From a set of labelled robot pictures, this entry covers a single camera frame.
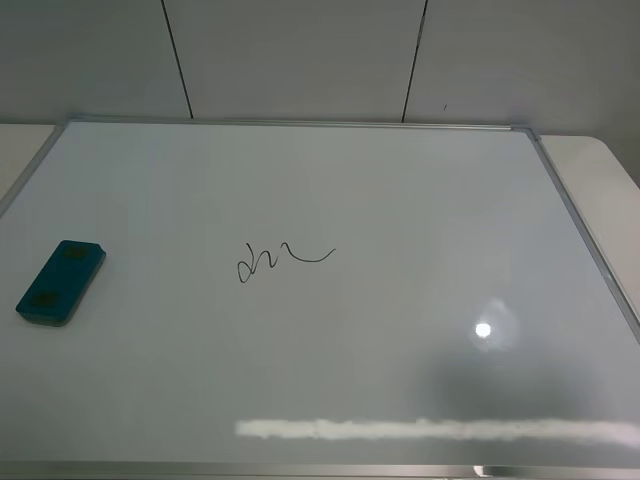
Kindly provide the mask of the teal whiteboard eraser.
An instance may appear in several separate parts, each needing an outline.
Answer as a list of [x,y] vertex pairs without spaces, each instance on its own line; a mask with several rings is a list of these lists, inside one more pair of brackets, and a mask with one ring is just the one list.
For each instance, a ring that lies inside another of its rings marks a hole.
[[35,325],[65,326],[105,258],[106,252],[97,243],[61,241],[16,305],[15,311]]

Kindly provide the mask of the white whiteboard with aluminium frame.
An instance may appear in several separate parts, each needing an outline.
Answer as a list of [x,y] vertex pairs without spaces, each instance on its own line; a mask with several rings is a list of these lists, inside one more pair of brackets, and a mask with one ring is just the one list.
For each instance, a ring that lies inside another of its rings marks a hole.
[[528,129],[74,119],[1,202],[1,475],[635,479],[639,317]]

